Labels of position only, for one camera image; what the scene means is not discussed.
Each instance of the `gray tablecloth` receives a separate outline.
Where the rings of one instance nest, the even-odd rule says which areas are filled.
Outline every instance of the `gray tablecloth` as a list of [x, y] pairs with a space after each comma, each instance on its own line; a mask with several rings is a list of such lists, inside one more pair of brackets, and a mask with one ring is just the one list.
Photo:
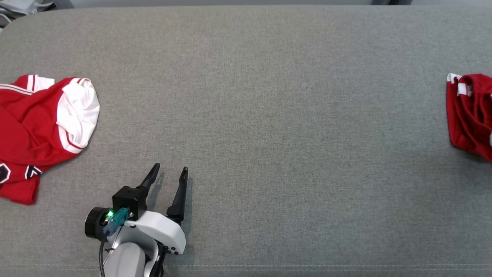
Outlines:
[[0, 81], [90, 78], [89, 147], [34, 206], [0, 201], [0, 276], [97, 276], [94, 206], [138, 185], [164, 213], [183, 166], [169, 276], [490, 276], [492, 165], [451, 146], [449, 72], [492, 74], [491, 10], [82, 9], [16, 20]]

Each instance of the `folded red cloth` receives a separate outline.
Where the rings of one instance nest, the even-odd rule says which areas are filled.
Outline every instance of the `folded red cloth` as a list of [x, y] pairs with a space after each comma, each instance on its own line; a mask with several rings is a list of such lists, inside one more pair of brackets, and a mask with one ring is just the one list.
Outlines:
[[446, 109], [453, 146], [492, 162], [492, 78], [448, 74]]

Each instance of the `clothing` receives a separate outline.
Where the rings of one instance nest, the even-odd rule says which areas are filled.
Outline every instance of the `clothing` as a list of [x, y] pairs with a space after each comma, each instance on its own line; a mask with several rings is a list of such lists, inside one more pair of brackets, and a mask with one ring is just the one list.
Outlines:
[[453, 146], [492, 162], [492, 78], [448, 74], [447, 114]]
[[99, 102], [87, 78], [24, 75], [0, 84], [0, 197], [34, 204], [39, 175], [77, 156], [97, 123]]

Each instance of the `red fabric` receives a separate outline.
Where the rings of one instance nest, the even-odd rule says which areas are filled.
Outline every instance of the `red fabric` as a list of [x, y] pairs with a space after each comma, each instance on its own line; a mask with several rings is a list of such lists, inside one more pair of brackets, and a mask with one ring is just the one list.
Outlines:
[[483, 74], [454, 77], [447, 83], [446, 109], [451, 143], [489, 162], [492, 162], [491, 94], [492, 78]]
[[0, 197], [34, 204], [39, 175], [77, 155], [63, 148], [57, 125], [62, 89], [72, 79], [37, 92], [32, 91], [34, 77], [27, 87], [28, 75], [19, 77], [14, 86], [0, 84]]

